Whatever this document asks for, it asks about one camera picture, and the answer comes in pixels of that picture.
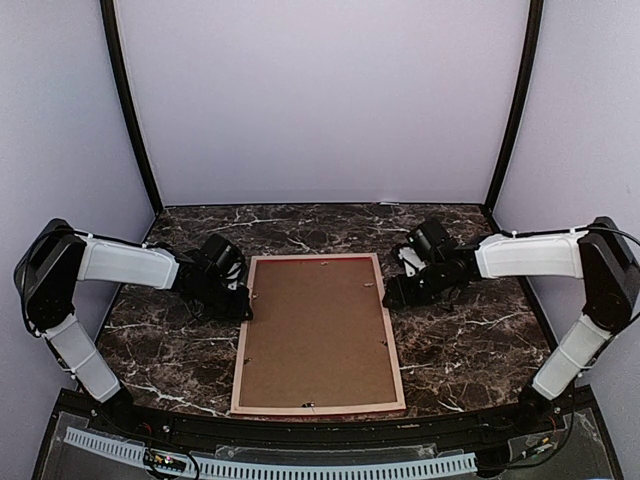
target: marble surface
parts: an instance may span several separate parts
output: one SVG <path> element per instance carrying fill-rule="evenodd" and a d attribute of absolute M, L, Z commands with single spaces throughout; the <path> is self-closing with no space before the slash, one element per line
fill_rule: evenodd
<path fill-rule="evenodd" d="M 490 231 L 478 207 L 468 205 L 207 206 L 167 209 L 148 240 L 184 251 L 217 232 L 247 258 L 375 252 L 388 278 L 402 271 L 391 248 L 427 217 L 461 240 Z M 515 279 L 471 284 L 453 304 L 453 310 L 442 302 L 391 314 L 407 404 L 402 416 L 515 402 L 549 355 Z M 226 416 L 239 330 L 194 319 L 172 293 L 125 286 L 98 348 L 136 403 Z"/>

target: white wall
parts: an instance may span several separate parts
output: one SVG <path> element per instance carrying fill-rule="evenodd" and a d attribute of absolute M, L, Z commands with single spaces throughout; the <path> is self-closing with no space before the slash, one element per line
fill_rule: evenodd
<path fill-rule="evenodd" d="M 611 216 L 640 235 L 640 3 L 547 2 L 528 101 L 496 217 L 507 229 Z M 634 248 L 636 256 L 640 250 Z M 561 337 L 584 304 L 578 281 L 534 282 Z M 640 478 L 640 325 L 589 375 L 626 478 Z"/>
<path fill-rule="evenodd" d="M 166 204 L 484 200 L 527 0 L 117 3 Z"/>
<path fill-rule="evenodd" d="M 98 1 L 0 0 L 0 451 L 2 478 L 30 478 L 60 386 L 71 386 L 24 330 L 13 268 L 55 216 L 140 240 L 153 214 L 120 112 Z M 95 335 L 112 285 L 82 285 Z"/>

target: black cable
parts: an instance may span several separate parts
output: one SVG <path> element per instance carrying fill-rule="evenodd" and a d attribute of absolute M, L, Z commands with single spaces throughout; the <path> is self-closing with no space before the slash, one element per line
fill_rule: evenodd
<path fill-rule="evenodd" d="M 562 230 L 540 230 L 533 232 L 508 232 L 506 230 L 500 230 L 500 234 L 509 237 L 509 238 L 527 238 L 527 237 L 537 237 L 540 235 L 557 235 L 563 233 L 571 233 L 571 232 L 609 232 L 615 235 L 620 235 L 621 237 L 628 238 L 633 243 L 640 247 L 640 239 L 634 237 L 630 233 L 625 232 L 624 230 L 619 230 L 617 228 L 605 227 L 601 225 L 586 225 L 584 227 L 576 227 L 574 229 L 562 229 Z"/>
<path fill-rule="evenodd" d="M 29 249 L 27 250 L 27 253 L 24 256 L 24 259 L 25 259 L 24 263 L 21 262 L 18 266 L 16 266 L 13 272 L 14 278 L 15 278 L 18 268 L 20 267 L 20 265 L 23 265 L 24 268 L 22 270 L 22 276 L 20 277 L 20 288 L 18 291 L 18 294 L 20 295 L 20 310 L 22 313 L 22 321 L 24 323 L 24 327 L 27 330 L 27 332 L 29 332 L 29 334 L 31 334 L 31 336 L 33 337 L 37 337 L 38 335 L 36 334 L 36 328 L 32 327 L 31 324 L 29 323 L 29 315 L 27 313 L 27 305 L 25 301 L 26 300 L 25 290 L 27 288 L 27 270 L 29 268 L 29 264 L 33 260 L 33 256 L 35 254 L 36 248 L 38 248 L 42 242 L 44 242 L 46 239 L 54 235 L 62 236 L 62 235 L 68 235 L 68 234 L 80 235 L 82 237 L 93 237 L 98 240 L 107 240 L 110 242 L 116 242 L 116 243 L 121 243 L 123 245 L 128 245 L 130 247 L 142 248 L 142 245 L 139 243 L 129 242 L 127 240 L 121 240 L 119 238 L 114 238 L 114 237 L 108 237 L 106 235 L 93 235 L 88 232 L 83 232 L 81 230 L 75 230 L 71 227 L 68 227 L 68 228 L 59 227 L 54 230 L 50 230 L 48 232 L 38 235 L 38 237 L 36 237 L 36 239 L 29 246 Z"/>
<path fill-rule="evenodd" d="M 121 428 L 119 426 L 117 426 L 115 423 L 113 423 L 111 421 L 111 419 L 109 418 L 109 416 L 102 411 L 102 409 L 100 408 L 100 405 L 96 406 L 96 408 L 94 409 L 101 417 L 103 420 L 105 420 L 111 427 L 115 428 L 116 430 L 118 430 L 120 433 L 126 435 L 127 437 L 131 437 L 133 439 L 136 440 L 141 440 L 144 441 L 145 446 L 147 449 L 151 450 L 151 448 L 149 446 L 147 446 L 147 442 L 149 442 L 149 445 L 151 444 L 151 442 L 155 442 L 155 443 L 159 443 L 162 445 L 165 445 L 167 447 L 169 447 L 170 449 L 172 449 L 173 451 L 179 452 L 182 455 L 185 455 L 189 460 L 191 460 L 191 463 L 193 464 L 193 468 L 196 472 L 196 475 L 194 477 L 194 480 L 199 480 L 200 479 L 200 465 L 198 465 L 198 462 L 196 461 L 195 458 L 193 458 L 193 455 L 191 455 L 191 452 L 187 451 L 186 449 L 179 447 L 171 442 L 167 442 L 166 440 L 161 440 L 159 438 L 154 438 L 151 437 L 149 435 L 142 435 L 140 433 L 133 433 L 133 432 L 129 432 L 127 430 L 125 430 L 124 428 Z"/>
<path fill-rule="evenodd" d="M 185 299 L 182 299 L 182 302 L 184 303 L 184 306 L 187 308 L 187 311 L 189 312 L 189 314 L 191 315 L 191 317 L 192 317 L 194 320 L 196 320 L 196 321 L 198 321 L 198 322 L 202 322 L 202 321 L 203 321 L 203 319 L 202 319 L 202 314 L 200 314 L 200 315 L 196 315 L 196 313 L 191 309 L 191 305 L 189 304 L 189 302 L 197 302 L 197 300 L 195 300 L 195 299 L 191 299 L 191 300 L 185 300 Z M 201 309 L 201 310 L 204 310 L 204 304 L 203 304 L 202 302 L 198 302 L 198 303 L 199 303 L 199 304 L 200 304 L 200 306 L 201 306 L 201 308 L 200 308 L 200 309 Z"/>
<path fill-rule="evenodd" d="M 555 448 L 555 450 L 553 450 L 548 456 L 546 456 L 544 459 L 542 459 L 537 463 L 529 463 L 527 465 L 516 465 L 518 462 L 525 460 L 525 458 L 529 458 L 529 457 L 522 456 L 522 453 L 525 453 L 526 452 L 525 451 L 525 452 L 522 452 L 520 455 L 518 455 L 515 459 L 511 460 L 508 463 L 504 463 L 502 465 L 477 464 L 476 466 L 478 467 L 478 470 L 522 470 L 525 468 L 539 467 L 540 465 L 547 463 L 549 460 L 555 457 L 568 443 L 569 437 L 571 437 L 571 433 L 573 432 L 575 416 L 576 416 L 576 384 L 574 381 L 574 382 L 571 382 L 571 420 L 569 421 L 569 428 L 567 429 L 567 433 L 565 434 L 562 441 Z"/>
<path fill-rule="evenodd" d="M 587 227 L 585 227 L 585 229 L 589 230 L 590 232 L 591 231 L 595 231 L 595 232 L 615 233 L 616 235 L 620 235 L 621 237 L 628 238 L 629 240 L 631 240 L 633 243 L 635 243 L 636 245 L 638 245 L 640 247 L 640 240 L 638 240 L 636 237 L 634 237 L 630 233 L 627 233 L 627 232 L 622 231 L 622 230 L 618 230 L 617 228 L 601 227 L 599 225 L 588 225 Z"/>
<path fill-rule="evenodd" d="M 27 332 L 29 332 L 33 337 L 37 337 L 38 335 L 36 334 L 36 328 L 32 327 L 29 323 L 29 315 L 27 313 L 27 304 L 26 304 L 26 299 L 25 299 L 25 290 L 27 289 L 27 271 L 29 269 L 29 264 L 31 263 L 31 260 L 33 259 L 33 255 L 35 253 L 35 250 L 37 247 L 40 246 L 40 244 L 48 239 L 49 237 L 53 236 L 53 235 L 64 235 L 64 234 L 83 234 L 84 232 L 79 232 L 77 230 L 74 230 L 72 228 L 65 228 L 65 227 L 60 227 L 57 228 L 55 230 L 51 230 L 45 233 L 42 233 L 40 235 L 38 235 L 38 237 L 36 237 L 36 239 L 33 241 L 33 243 L 31 243 L 31 245 L 29 246 L 29 249 L 27 250 L 27 253 L 24 256 L 24 263 L 20 262 L 16 268 L 13 271 L 13 276 L 15 278 L 15 276 L 17 275 L 18 272 L 18 268 L 20 267 L 20 265 L 23 266 L 23 270 L 22 270 L 22 276 L 20 277 L 20 288 L 18 289 L 18 294 L 20 295 L 20 310 L 22 313 L 22 321 L 24 322 L 24 328 L 27 330 Z"/>
<path fill-rule="evenodd" d="M 150 452 L 153 455 L 156 455 L 156 452 L 154 452 L 153 450 L 151 450 L 150 447 L 147 447 L 147 451 Z M 155 465 L 153 464 L 153 462 L 149 463 L 149 468 L 151 468 L 151 471 L 153 472 L 153 475 L 149 475 L 150 477 L 156 478 L 157 480 L 168 480 L 168 479 L 180 479 L 183 475 L 184 472 L 182 472 L 180 475 L 173 475 L 172 473 L 163 473 L 160 472 Z"/>

